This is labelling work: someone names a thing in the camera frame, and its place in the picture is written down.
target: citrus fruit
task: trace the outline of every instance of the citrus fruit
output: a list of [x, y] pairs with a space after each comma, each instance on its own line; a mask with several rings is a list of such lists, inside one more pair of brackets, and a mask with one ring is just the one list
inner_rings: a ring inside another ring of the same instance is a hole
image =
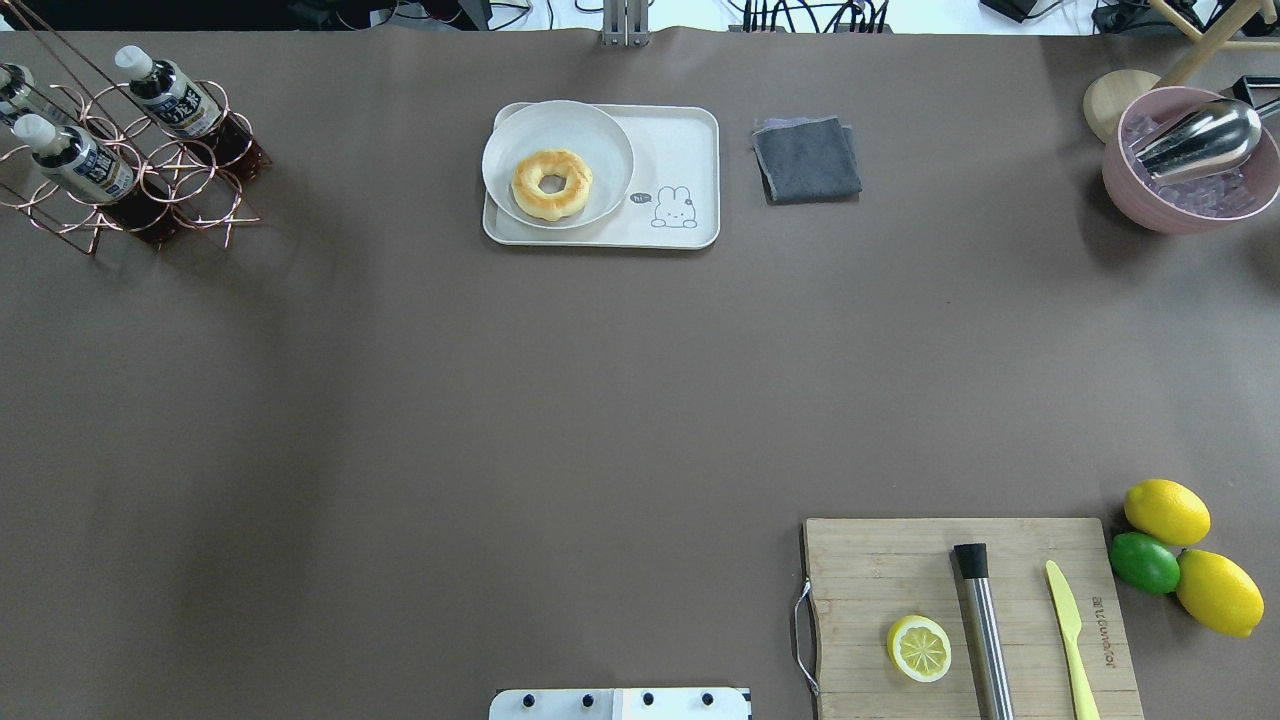
[[933, 620], [908, 615], [888, 629], [888, 656], [908, 678], [932, 683], [951, 669], [951, 641]]
[[1178, 565], [1178, 600], [1202, 625], [1247, 638], [1262, 621], [1262, 593], [1239, 565], [1203, 550], [1184, 550]]
[[1121, 580], [1155, 594], [1174, 592], [1181, 570], [1178, 559], [1156, 538], [1143, 533], [1121, 533], [1111, 541], [1111, 569]]
[[1174, 480], [1143, 480], [1124, 498], [1124, 515], [1134, 528], [1165, 544], [1196, 544], [1208, 534], [1208, 507]]

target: cutting board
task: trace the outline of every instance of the cutting board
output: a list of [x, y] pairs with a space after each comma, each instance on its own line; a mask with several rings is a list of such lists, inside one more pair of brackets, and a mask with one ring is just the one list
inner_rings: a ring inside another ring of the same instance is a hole
[[[951, 547], [984, 542], [1005, 666], [1019, 719], [1074, 720], [1062, 637], [1044, 561], [1062, 568], [1084, 629], [1080, 655], [1106, 720], [1143, 717], [1129, 642], [1096, 518], [810, 519], [819, 720], [982, 717], [970, 666], [968, 609]], [[936, 620], [951, 638], [951, 671], [934, 683], [900, 673], [886, 651], [902, 615]]]

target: soda bottle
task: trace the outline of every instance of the soda bottle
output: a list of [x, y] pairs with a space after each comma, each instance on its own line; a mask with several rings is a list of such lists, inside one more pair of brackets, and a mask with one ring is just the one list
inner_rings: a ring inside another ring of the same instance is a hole
[[[31, 146], [41, 174], [77, 199], [97, 205], [138, 240], [160, 243], [182, 229], [175, 210], [155, 199], [165, 197], [165, 191], [151, 178], [140, 181], [123, 158], [99, 145], [83, 128], [59, 128], [29, 113], [18, 118], [13, 133]], [[143, 192], [143, 183], [155, 197]]]
[[221, 106], [173, 60], [152, 60], [141, 47], [125, 45], [115, 54], [115, 67], [129, 78], [129, 94], [151, 119], [178, 138], [198, 141], [183, 145], [201, 163], [242, 181], [257, 177], [262, 150], [253, 137], [234, 115], [223, 118]]
[[55, 126], [69, 126], [73, 120], [58, 105], [36, 92], [31, 70], [22, 65], [0, 63], [0, 122], [13, 127], [18, 118], [36, 114]]

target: green lime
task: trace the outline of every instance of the green lime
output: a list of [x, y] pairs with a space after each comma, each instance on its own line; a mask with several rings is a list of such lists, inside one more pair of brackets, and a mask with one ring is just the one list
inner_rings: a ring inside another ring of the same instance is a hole
[[1130, 585], [1155, 594], [1174, 592], [1181, 570], [1178, 559], [1156, 538], [1123, 533], [1111, 541], [1111, 569]]

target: napkin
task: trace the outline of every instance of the napkin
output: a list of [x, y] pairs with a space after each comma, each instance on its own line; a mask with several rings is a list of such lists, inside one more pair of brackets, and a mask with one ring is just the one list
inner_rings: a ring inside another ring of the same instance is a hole
[[769, 119], [751, 138], [774, 202], [836, 200], [863, 191], [854, 128], [838, 118]]

